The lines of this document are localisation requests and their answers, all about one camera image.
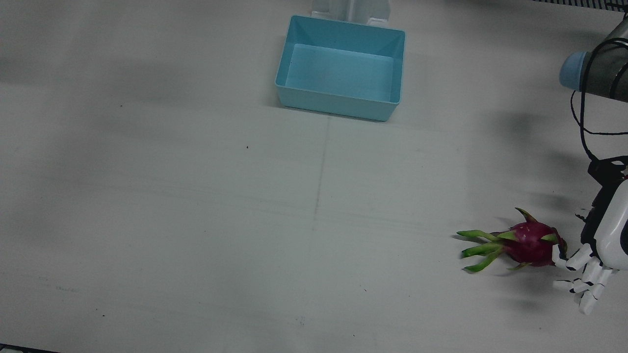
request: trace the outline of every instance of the pink dragon fruit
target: pink dragon fruit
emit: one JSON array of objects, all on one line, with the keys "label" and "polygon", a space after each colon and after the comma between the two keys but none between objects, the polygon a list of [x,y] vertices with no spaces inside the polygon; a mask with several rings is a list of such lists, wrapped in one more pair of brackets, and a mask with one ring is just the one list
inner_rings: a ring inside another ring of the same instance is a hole
[{"label": "pink dragon fruit", "polygon": [[561,252],[564,253],[566,251],[567,243],[558,235],[556,228],[540,223],[520,208],[516,209],[523,215],[526,221],[511,227],[508,231],[492,233],[478,230],[458,232],[463,237],[483,237],[488,240],[488,242],[482,245],[462,251],[463,258],[473,255],[485,256],[485,259],[479,264],[465,267],[467,271],[482,271],[503,253],[506,253],[519,263],[519,266],[509,269],[520,269],[528,265],[536,267],[554,265],[554,262],[551,260],[554,244],[559,244]]}]

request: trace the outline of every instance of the metal grate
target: metal grate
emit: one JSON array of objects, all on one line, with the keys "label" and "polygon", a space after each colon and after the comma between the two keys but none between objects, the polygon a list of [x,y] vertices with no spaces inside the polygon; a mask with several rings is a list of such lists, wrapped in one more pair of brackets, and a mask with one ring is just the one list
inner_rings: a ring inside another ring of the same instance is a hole
[{"label": "metal grate", "polygon": [[609,11],[624,11],[623,6],[628,6],[628,0],[533,0],[539,3],[551,3],[581,8],[603,9]]}]

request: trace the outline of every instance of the light blue plastic bin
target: light blue plastic bin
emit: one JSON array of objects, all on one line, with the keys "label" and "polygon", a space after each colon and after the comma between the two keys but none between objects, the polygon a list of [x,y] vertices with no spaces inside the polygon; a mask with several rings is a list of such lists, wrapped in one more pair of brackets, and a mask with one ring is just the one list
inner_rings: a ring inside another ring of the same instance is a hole
[{"label": "light blue plastic bin", "polygon": [[401,101],[405,43],[400,30],[293,16],[275,80],[279,99],[387,121]]}]

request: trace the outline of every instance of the black cable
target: black cable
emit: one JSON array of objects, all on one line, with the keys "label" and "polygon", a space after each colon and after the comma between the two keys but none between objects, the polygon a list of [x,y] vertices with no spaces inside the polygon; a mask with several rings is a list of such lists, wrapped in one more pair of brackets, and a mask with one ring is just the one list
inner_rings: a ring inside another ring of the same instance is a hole
[{"label": "black cable", "polygon": [[613,79],[613,84],[610,85],[609,98],[615,99],[615,91],[617,90],[617,85],[619,84],[619,80],[624,75],[624,72],[626,72],[626,69],[628,69],[628,62],[625,63],[624,66],[622,66],[622,68],[619,70],[619,72],[617,72],[617,75],[615,75],[615,79]]},{"label": "black cable", "polygon": [[628,131],[622,131],[621,133],[600,133],[600,132],[597,132],[597,131],[591,131],[591,130],[589,130],[589,129],[587,129],[587,128],[583,128],[583,127],[580,125],[580,122],[578,121],[578,117],[577,117],[577,115],[576,115],[575,108],[573,107],[573,96],[574,96],[574,95],[576,95],[576,92],[577,92],[577,91],[573,91],[573,92],[571,93],[571,99],[570,99],[571,116],[573,117],[573,120],[575,120],[576,124],[578,124],[578,126],[580,126],[582,129],[584,129],[584,131],[585,131],[587,134],[590,134],[590,135],[604,135],[604,136],[619,136],[619,135],[628,135]]},{"label": "black cable", "polygon": [[578,125],[580,126],[580,141],[582,142],[582,147],[584,148],[587,156],[589,157],[591,161],[599,161],[599,159],[588,148],[587,141],[585,139],[585,95],[587,93],[587,81],[588,81],[589,71],[591,71],[591,64],[595,60],[595,57],[598,55],[600,50],[608,44],[614,44],[617,46],[621,46],[622,48],[628,49],[628,43],[626,43],[625,38],[611,38],[609,40],[605,40],[601,42],[591,52],[591,57],[589,58],[589,61],[587,63],[587,66],[585,67],[585,71],[582,77],[582,87],[581,87],[581,95],[580,95],[580,122],[578,123]]}]

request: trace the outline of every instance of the robotic hand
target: robotic hand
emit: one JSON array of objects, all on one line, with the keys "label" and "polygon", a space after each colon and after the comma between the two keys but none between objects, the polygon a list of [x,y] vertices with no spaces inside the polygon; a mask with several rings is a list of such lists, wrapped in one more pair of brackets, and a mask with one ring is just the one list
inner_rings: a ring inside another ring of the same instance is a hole
[{"label": "robotic hand", "polygon": [[554,287],[575,293],[580,311],[587,315],[609,278],[620,269],[628,269],[628,177],[623,173],[627,166],[628,156],[591,163],[589,174],[602,189],[584,219],[582,246],[570,258],[561,253],[558,245],[553,248],[552,260],[557,267],[582,269],[581,278],[555,281]]}]

